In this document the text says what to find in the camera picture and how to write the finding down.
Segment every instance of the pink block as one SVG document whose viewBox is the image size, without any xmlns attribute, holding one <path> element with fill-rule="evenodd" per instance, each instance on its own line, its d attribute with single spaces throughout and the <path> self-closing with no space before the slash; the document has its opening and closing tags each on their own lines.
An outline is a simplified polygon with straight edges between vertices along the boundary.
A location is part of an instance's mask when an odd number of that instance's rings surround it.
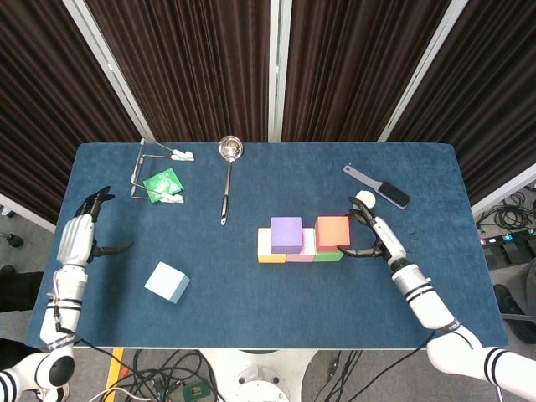
<svg viewBox="0 0 536 402">
<path fill-rule="evenodd" d="M 307 228 L 301 230 L 303 233 L 303 248 L 300 254 L 287 254 L 286 262 L 312 262 L 315 258 L 315 229 Z"/>
</svg>

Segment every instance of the green packet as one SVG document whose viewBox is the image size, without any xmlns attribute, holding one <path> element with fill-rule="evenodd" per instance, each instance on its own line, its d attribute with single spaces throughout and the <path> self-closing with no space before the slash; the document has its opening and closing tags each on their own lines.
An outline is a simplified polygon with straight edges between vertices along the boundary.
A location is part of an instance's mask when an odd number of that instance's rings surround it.
<svg viewBox="0 0 536 402">
<path fill-rule="evenodd" d="M 151 199 L 152 203 L 160 201 L 162 196 L 159 193 L 154 193 L 150 190 L 156 190 L 160 193 L 167 193 L 170 195 L 180 193 L 184 190 L 183 184 L 178 179 L 172 167 L 170 167 L 168 170 L 155 174 L 147 180 L 143 180 L 143 184 L 145 187 L 147 187 L 147 195 Z"/>
</svg>

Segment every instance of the yellow tape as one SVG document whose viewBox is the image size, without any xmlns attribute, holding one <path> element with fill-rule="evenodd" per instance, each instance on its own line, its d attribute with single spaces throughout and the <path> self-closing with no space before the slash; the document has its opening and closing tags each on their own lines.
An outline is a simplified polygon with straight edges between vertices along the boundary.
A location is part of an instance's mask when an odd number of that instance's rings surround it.
<svg viewBox="0 0 536 402">
<path fill-rule="evenodd" d="M 113 354 L 115 358 L 121 360 L 123 358 L 123 350 L 124 349 L 114 349 L 111 354 Z M 112 358 L 110 361 L 110 369 L 108 370 L 106 389 L 110 388 L 113 384 L 117 382 L 117 380 L 119 379 L 120 371 L 121 365 L 115 359 Z M 116 391 L 111 391 L 108 396 L 106 396 L 105 402 L 114 402 L 115 398 Z"/>
</svg>

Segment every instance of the black wire bundle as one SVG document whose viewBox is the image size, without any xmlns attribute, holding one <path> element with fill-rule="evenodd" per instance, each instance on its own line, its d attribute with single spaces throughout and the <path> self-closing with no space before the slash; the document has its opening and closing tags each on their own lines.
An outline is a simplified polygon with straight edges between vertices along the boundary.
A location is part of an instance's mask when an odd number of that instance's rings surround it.
<svg viewBox="0 0 536 402">
<path fill-rule="evenodd" d="M 494 224 L 499 228 L 505 230 L 519 230 L 527 228 L 533 224 L 530 219 L 536 218 L 534 210 L 525 208 L 525 194 L 517 192 L 508 198 L 503 200 L 499 205 L 491 208 L 489 211 L 484 212 L 477 221 L 477 228 L 481 229 L 482 226 L 493 226 Z M 493 216 L 494 224 L 483 224 L 484 219 Z"/>
<path fill-rule="evenodd" d="M 140 349 L 135 352 L 132 367 L 129 367 L 121 360 L 116 358 L 113 354 L 108 353 L 106 350 L 88 343 L 83 338 L 80 341 L 82 343 L 85 343 L 90 348 L 107 356 L 110 356 L 130 371 L 129 374 L 117 380 L 110 388 L 121 387 L 129 391 L 131 394 L 135 396 L 140 396 L 142 398 L 147 398 L 147 394 L 145 394 L 144 392 L 148 391 L 151 397 L 153 397 L 156 401 L 160 402 L 164 401 L 163 396 L 167 393 L 167 391 L 170 390 L 173 384 L 179 382 L 180 386 L 184 386 L 186 385 L 186 381 L 190 379 L 198 379 L 204 381 L 210 387 L 210 390 L 212 391 L 212 395 L 214 397 L 214 402 L 218 402 L 218 397 L 220 398 L 220 400 L 224 400 L 223 396 L 218 391 L 218 385 L 216 384 L 214 371 L 212 370 L 210 363 L 198 350 L 187 351 L 181 356 L 178 356 L 178 354 L 181 353 L 182 350 L 175 350 L 173 353 L 171 353 L 171 355 L 166 359 L 166 361 L 162 364 L 160 368 L 139 369 L 138 360 L 140 358 L 140 355 L 142 354 L 142 350 Z M 187 359 L 194 359 L 194 362 L 197 362 L 194 363 L 195 369 L 190 369 L 183 366 Z M 199 374 L 199 371 L 204 366 L 204 364 L 209 371 L 208 379 L 204 378 L 202 375 Z M 161 398 L 158 398 L 158 395 L 155 393 L 154 384 L 156 384 L 157 382 L 162 384 L 162 389 L 159 392 Z M 100 397 L 100 402 L 103 402 L 110 392 L 103 394 Z M 125 401 L 130 402 L 132 401 L 132 398 L 127 397 Z"/>
<path fill-rule="evenodd" d="M 402 363 L 404 360 L 406 360 L 407 358 L 410 358 L 411 356 L 413 356 L 414 354 L 416 354 L 417 352 L 419 352 L 424 346 L 426 346 L 426 344 L 434 337 L 434 335 L 436 334 L 436 331 L 433 331 L 430 336 L 417 348 L 415 348 L 414 350 L 412 350 L 410 353 L 406 354 L 405 356 L 403 356 L 402 358 L 399 358 L 398 360 L 396 360 L 394 363 L 392 363 L 390 366 L 388 366 L 387 368 L 385 368 L 384 370 L 382 370 L 379 374 L 377 374 L 373 379 L 371 379 L 367 385 L 365 385 L 364 387 L 362 387 L 352 398 L 350 398 L 348 400 L 348 402 L 352 402 L 354 400 L 357 399 L 357 397 L 359 397 L 368 387 L 370 387 L 377 379 L 379 379 L 382 375 L 384 375 L 385 373 L 387 373 L 389 370 L 391 370 L 394 366 L 396 366 L 397 364 L 399 363 Z M 333 385 L 331 391 L 329 391 L 329 394 L 327 395 L 327 397 L 324 399 L 324 402 L 331 402 L 332 401 L 332 398 L 333 397 L 336 397 L 335 401 L 336 402 L 339 402 L 341 400 L 341 398 L 343 397 L 343 392 L 344 392 L 344 385 L 348 382 L 348 379 L 350 378 L 350 376 L 352 375 L 352 372 L 353 370 L 355 369 L 355 366 L 358 364 L 359 362 L 359 359 L 361 359 L 361 355 L 363 354 L 363 350 L 361 352 L 357 352 L 357 351 L 352 351 L 350 352 L 350 354 L 348 355 L 347 359 L 346 359 L 346 363 L 344 364 L 344 367 L 343 367 L 343 371 L 341 372 L 341 375 L 339 376 L 337 382 L 335 383 L 335 385 Z M 331 380 L 331 377 L 327 380 L 327 382 L 320 388 L 320 390 L 318 391 L 318 394 L 317 396 L 315 397 L 314 399 L 314 402 L 317 402 L 317 399 L 318 397 L 320 396 L 320 393 L 327 387 L 327 385 L 329 384 Z"/>
</svg>

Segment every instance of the blue felt surface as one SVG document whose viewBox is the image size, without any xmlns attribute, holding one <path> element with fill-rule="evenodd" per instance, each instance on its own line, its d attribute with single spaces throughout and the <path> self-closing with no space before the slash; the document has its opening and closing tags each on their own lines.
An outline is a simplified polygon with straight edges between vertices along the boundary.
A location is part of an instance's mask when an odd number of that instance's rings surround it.
<svg viewBox="0 0 536 402">
<path fill-rule="evenodd" d="M 214 143 L 179 144 L 195 162 L 147 159 L 140 179 L 174 167 L 186 204 L 130 198 L 137 144 L 85 144 L 78 151 L 28 330 L 39 329 L 52 283 L 61 230 L 84 198 L 111 185 L 99 245 L 135 241 L 123 255 L 87 269 L 79 333 L 101 346 L 230 348 L 414 348 L 428 332 L 417 322 L 381 259 L 338 263 L 259 264 L 256 233 L 271 216 L 345 214 L 361 183 L 343 173 L 351 162 L 389 180 L 412 200 L 397 209 L 378 197 L 383 217 L 431 276 L 454 315 L 484 346 L 507 336 L 494 300 L 470 204 L 452 147 L 441 144 L 245 144 L 233 166 L 229 220 L 220 225 L 226 162 Z M 374 237 L 353 223 L 355 247 Z M 191 280 L 178 304 L 144 289 L 159 261 Z"/>
</svg>

